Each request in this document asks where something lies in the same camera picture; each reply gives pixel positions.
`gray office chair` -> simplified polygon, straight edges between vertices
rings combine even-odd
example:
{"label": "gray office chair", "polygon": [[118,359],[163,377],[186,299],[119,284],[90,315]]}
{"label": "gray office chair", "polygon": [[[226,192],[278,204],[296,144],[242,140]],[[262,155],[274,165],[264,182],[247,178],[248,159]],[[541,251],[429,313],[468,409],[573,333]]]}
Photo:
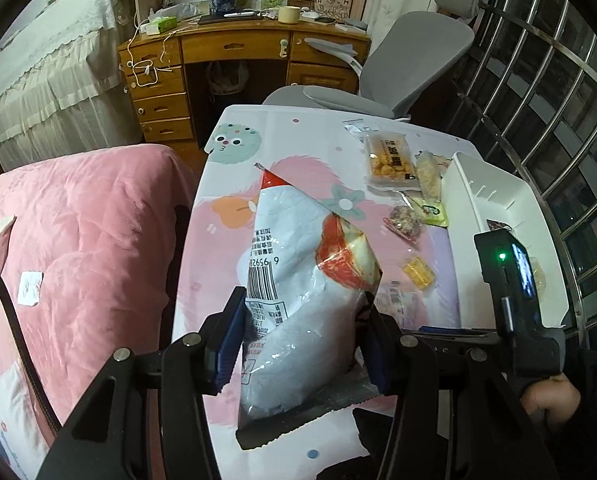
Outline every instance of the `gray office chair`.
{"label": "gray office chair", "polygon": [[457,62],[474,41],[467,25],[479,0],[435,0],[458,15],[416,11],[401,16],[365,66],[354,59],[351,45],[306,38],[310,46],[349,63],[359,75],[360,95],[320,86],[293,85],[268,96],[264,105],[329,108],[388,119],[405,117],[421,92]]}

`tissue box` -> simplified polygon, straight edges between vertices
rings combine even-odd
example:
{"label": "tissue box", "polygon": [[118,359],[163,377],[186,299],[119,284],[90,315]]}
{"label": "tissue box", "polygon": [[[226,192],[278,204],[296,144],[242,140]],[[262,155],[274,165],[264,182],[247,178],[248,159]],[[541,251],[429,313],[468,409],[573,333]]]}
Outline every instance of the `tissue box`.
{"label": "tissue box", "polygon": [[164,18],[157,18],[153,22],[147,23],[145,32],[148,36],[155,36],[163,34],[178,25],[176,16],[165,16]]}
{"label": "tissue box", "polygon": [[314,0],[314,10],[337,21],[350,17],[352,0]]}

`metal railing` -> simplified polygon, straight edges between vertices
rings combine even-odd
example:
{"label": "metal railing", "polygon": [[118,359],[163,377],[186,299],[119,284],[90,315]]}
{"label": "metal railing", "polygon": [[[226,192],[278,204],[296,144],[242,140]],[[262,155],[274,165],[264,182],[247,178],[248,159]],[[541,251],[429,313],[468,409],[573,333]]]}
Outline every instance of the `metal railing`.
{"label": "metal railing", "polygon": [[[475,124],[469,129],[469,133],[467,134],[466,138],[471,139],[475,135],[476,131],[479,130],[479,126],[485,126],[485,129],[490,133],[491,137],[495,141],[495,145],[484,155],[485,160],[490,160],[496,150],[501,149],[514,165],[515,173],[518,173],[518,175],[523,178],[530,186],[531,190],[536,196],[541,211],[545,215],[547,226],[549,227],[550,234],[559,255],[563,274],[565,276],[565,281],[567,283],[567,288],[569,289],[572,301],[573,313],[575,314],[576,331],[578,333],[579,344],[581,346],[588,346],[589,340],[587,337],[587,331],[593,326],[597,325],[597,316],[594,317],[589,324],[587,323],[580,284],[593,274],[597,273],[597,262],[589,269],[579,273],[575,266],[573,256],[569,251],[565,241],[572,234],[584,228],[594,217],[595,213],[597,213],[597,199],[586,209],[585,212],[582,213],[581,216],[579,216],[578,219],[576,219],[576,221],[573,222],[572,225],[568,226],[563,231],[561,231],[554,212],[552,209],[550,209],[550,206],[547,203],[547,199],[550,196],[558,195],[559,188],[561,185],[563,185],[566,178],[573,172],[575,168],[581,164],[581,162],[587,156],[589,156],[591,148],[597,141],[597,121],[592,128],[591,133],[584,140],[576,153],[571,157],[571,160],[565,165],[565,168],[563,168],[559,174],[556,175],[552,183],[547,186],[547,189],[541,191],[541,188],[538,186],[533,174],[530,172],[530,168],[532,160],[535,158],[546,139],[550,135],[554,135],[555,129],[561,123],[563,114],[565,113],[565,110],[570,104],[573,96],[579,90],[584,77],[588,76],[597,85],[597,71],[590,66],[592,54],[595,47],[597,47],[597,38],[592,34],[591,44],[586,50],[585,57],[581,59],[577,54],[561,43],[563,32],[565,31],[567,23],[568,10],[571,8],[571,4],[568,2],[568,0],[563,0],[563,4],[559,13],[559,19],[555,27],[554,34],[552,35],[546,34],[533,23],[537,15],[537,9],[539,8],[540,0],[531,0],[529,2],[530,6],[525,20],[510,12],[511,1],[512,0],[486,0],[486,2],[481,3],[482,15],[477,19],[477,27],[485,27],[486,29],[488,27],[494,27],[494,30],[492,36],[488,40],[487,45],[482,45],[482,57],[480,57],[478,60],[479,64],[471,79],[469,79],[469,82],[466,84],[466,89],[462,90],[461,88],[457,88],[457,95],[460,99],[460,102],[452,117],[448,121],[445,131],[452,133],[452,129],[457,122],[457,118],[461,115],[461,111],[465,111],[465,107],[467,107],[472,114],[476,116],[476,119]],[[492,91],[492,94],[487,97],[485,105],[480,107],[477,102],[475,102],[474,98],[474,94],[480,89],[477,82],[484,80],[484,77],[481,77],[484,75],[483,71],[487,70],[488,62],[491,59],[494,59],[492,58],[493,51],[495,50],[497,41],[499,38],[501,38],[504,22],[511,22],[519,26],[521,28],[521,33],[515,43],[514,49],[512,50],[512,55],[509,61],[505,64],[505,68],[501,73],[498,82]],[[485,38],[486,35],[487,30],[483,30],[482,34],[480,34],[480,38]],[[500,129],[489,117],[488,113],[491,111],[493,103],[499,96],[501,89],[508,84],[509,78],[514,70],[514,66],[516,65],[517,61],[519,61],[521,50],[529,35],[533,35],[546,42],[548,45],[547,51],[543,55],[541,63],[536,70],[531,83],[523,93],[519,104],[514,108],[510,119],[507,121],[507,124]],[[555,110],[555,113],[552,115],[549,121],[546,120],[547,124],[545,129],[538,134],[536,142],[530,147],[527,155],[521,158],[507,137],[509,133],[513,131],[513,126],[518,121],[522,112],[530,106],[530,102],[536,95],[537,88],[544,75],[546,75],[550,62],[553,60],[556,52],[560,52],[563,56],[575,63],[576,67],[578,68],[578,72],[576,73],[572,84],[565,93],[560,105]]]}

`black sleeve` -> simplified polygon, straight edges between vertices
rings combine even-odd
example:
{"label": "black sleeve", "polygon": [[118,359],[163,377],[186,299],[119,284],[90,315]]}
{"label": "black sleeve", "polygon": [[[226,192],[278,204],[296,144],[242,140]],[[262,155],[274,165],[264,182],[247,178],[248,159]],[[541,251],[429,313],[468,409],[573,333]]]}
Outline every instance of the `black sleeve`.
{"label": "black sleeve", "polygon": [[549,448],[563,480],[597,480],[597,352],[567,355],[563,373],[581,393],[581,404]]}

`chair armrest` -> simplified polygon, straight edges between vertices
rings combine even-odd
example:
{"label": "chair armrest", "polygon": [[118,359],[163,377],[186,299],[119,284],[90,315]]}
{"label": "chair armrest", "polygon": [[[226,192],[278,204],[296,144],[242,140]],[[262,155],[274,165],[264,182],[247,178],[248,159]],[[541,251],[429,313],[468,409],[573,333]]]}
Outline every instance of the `chair armrest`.
{"label": "chair armrest", "polygon": [[305,38],[305,42],[313,49],[325,52],[330,56],[338,57],[352,67],[357,76],[361,76],[363,66],[354,59],[358,54],[351,44],[334,43],[333,41],[320,40],[319,38]]}
{"label": "chair armrest", "polygon": [[323,86],[306,86],[303,93],[312,101],[330,110],[394,119],[394,112],[386,106],[349,92]]}

